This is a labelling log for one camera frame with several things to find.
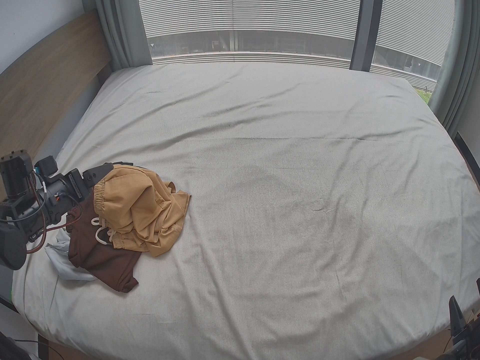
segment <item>bed frame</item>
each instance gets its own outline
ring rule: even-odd
[[[98,74],[105,80],[110,60],[96,10],[58,28],[16,59],[0,75],[0,156],[26,149],[34,158],[89,83]]]

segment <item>green curtain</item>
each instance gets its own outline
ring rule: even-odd
[[[98,11],[112,55],[112,70],[152,64],[138,0],[82,0],[82,3],[85,12]]]
[[[455,0],[452,36],[429,106],[451,137],[479,73],[480,0]]]

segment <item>bed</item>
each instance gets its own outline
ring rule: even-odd
[[[127,294],[59,279],[44,250],[15,307],[98,359],[382,359],[479,299],[480,194],[407,81],[277,63],[112,74],[62,172],[131,161],[191,194]],[[55,238],[50,233],[48,240]]]

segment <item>building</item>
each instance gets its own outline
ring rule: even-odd
[[[139,0],[154,64],[273,61],[349,68],[360,0]],[[371,71],[433,90],[455,0],[383,0]]]

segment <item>white wall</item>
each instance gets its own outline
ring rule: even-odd
[[[477,75],[467,106],[458,124],[458,132],[480,165],[480,75]]]
[[[0,73],[45,36],[83,13],[82,0],[0,0]],[[97,80],[92,82],[74,109],[42,145],[42,153],[57,155],[98,92],[98,85]],[[4,283],[9,282],[5,271],[1,271],[0,276]],[[1,304],[0,331],[14,339],[37,340],[35,330],[20,315]]]

